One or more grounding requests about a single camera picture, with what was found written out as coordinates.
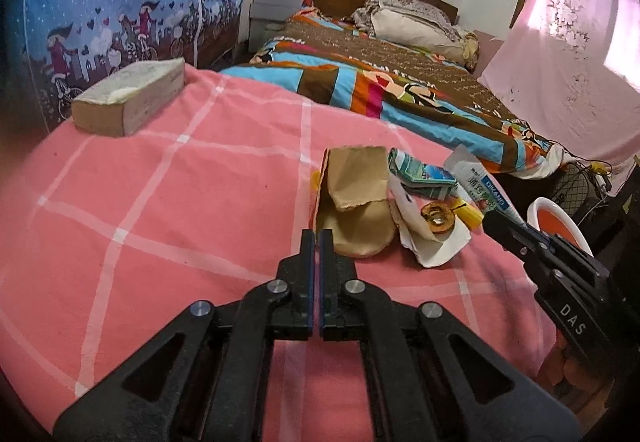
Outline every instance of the triangular cutout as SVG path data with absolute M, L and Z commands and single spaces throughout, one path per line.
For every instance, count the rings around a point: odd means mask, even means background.
M 127 392 L 135 393 L 149 402 L 158 400 L 166 378 L 180 353 L 184 338 L 184 334 L 174 334 L 158 352 L 143 362 L 135 372 L 125 379 L 122 387 Z
M 513 390 L 513 381 L 484 359 L 462 337 L 452 335 L 449 343 L 476 401 L 480 404 L 488 404 L 494 398 Z

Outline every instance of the pink tablecloth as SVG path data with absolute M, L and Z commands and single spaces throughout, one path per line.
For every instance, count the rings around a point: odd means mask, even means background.
M 223 304 L 271 279 L 309 223 L 325 148 L 448 150 L 280 88 L 188 67 L 142 132 L 66 123 L 0 190 L 0 366 L 49 430 L 78 396 L 197 299 Z M 534 375 L 555 340 L 522 264 L 483 234 L 442 270 L 396 241 L 359 275 L 395 300 L 437 300 Z M 370 440 L 354 343 L 276 344 L 264 439 Z

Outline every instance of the crumpled paper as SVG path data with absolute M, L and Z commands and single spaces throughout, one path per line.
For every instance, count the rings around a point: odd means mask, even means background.
M 411 249 L 421 266 L 429 269 L 449 262 L 471 241 L 471 234 L 456 217 L 451 231 L 435 236 L 420 215 L 420 206 L 394 175 L 389 175 L 388 187 L 394 199 L 389 200 L 391 216 L 400 232 L 403 247 Z

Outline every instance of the metal screw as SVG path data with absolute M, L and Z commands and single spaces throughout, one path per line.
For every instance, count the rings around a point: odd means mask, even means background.
M 206 316 L 211 312 L 211 304 L 208 301 L 196 301 L 196 303 L 192 303 L 189 307 L 189 312 L 196 317 Z
M 429 319 L 437 319 L 442 316 L 442 307 L 438 303 L 434 303 L 430 301 L 425 303 L 420 307 L 420 311 L 423 316 L 428 317 Z
M 359 294 L 364 291 L 365 285 L 364 282 L 359 279 L 350 279 L 344 284 L 344 287 L 350 294 Z
M 285 292 L 289 288 L 287 282 L 283 279 L 272 279 L 267 283 L 267 289 L 269 292 L 273 292 L 273 294 L 280 294 L 281 292 Z

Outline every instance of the curtain with cartoon print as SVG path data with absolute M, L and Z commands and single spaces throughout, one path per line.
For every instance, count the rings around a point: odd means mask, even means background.
M 134 61 L 210 66 L 238 36 L 242 0 L 2 0 L 7 71 L 35 93 L 49 130 L 70 102 Z

